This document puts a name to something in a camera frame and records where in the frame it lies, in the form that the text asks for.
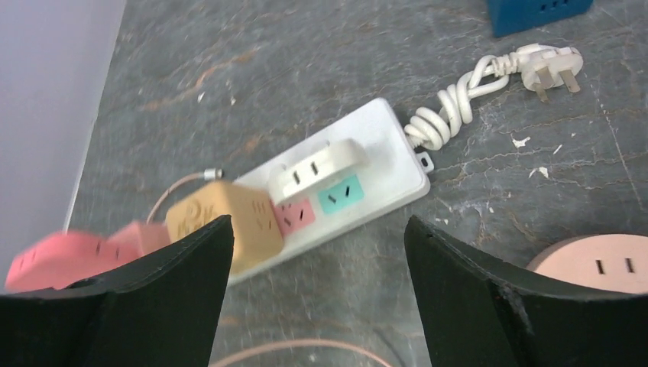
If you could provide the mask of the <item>white adapter plug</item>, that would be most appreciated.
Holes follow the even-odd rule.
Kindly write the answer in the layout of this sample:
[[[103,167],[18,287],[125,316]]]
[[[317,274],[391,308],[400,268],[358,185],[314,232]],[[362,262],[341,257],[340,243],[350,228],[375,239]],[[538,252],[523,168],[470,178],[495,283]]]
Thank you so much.
[[[352,138],[335,141],[270,176],[267,190],[277,204],[293,203],[368,165],[365,148]]]

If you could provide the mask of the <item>dark blue cube socket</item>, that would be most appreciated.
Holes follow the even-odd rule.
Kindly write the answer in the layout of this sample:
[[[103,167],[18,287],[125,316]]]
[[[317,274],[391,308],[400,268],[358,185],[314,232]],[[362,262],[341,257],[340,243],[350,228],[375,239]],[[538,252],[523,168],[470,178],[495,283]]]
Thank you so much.
[[[572,18],[589,10],[593,0],[487,0],[495,37],[504,37]]]

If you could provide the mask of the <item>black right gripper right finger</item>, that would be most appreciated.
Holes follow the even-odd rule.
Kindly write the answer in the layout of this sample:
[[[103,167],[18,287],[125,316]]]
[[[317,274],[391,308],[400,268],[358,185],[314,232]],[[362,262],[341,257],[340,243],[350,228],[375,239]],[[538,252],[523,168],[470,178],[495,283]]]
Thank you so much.
[[[647,296],[520,268],[417,216],[404,248],[434,366],[645,366]]]

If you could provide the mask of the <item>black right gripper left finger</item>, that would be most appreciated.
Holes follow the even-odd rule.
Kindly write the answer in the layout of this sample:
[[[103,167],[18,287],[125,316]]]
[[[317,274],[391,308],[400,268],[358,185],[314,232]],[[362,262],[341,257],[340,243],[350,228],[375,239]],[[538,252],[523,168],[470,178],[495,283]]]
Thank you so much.
[[[205,366],[232,263],[230,216],[114,270],[1,298],[3,366]]]

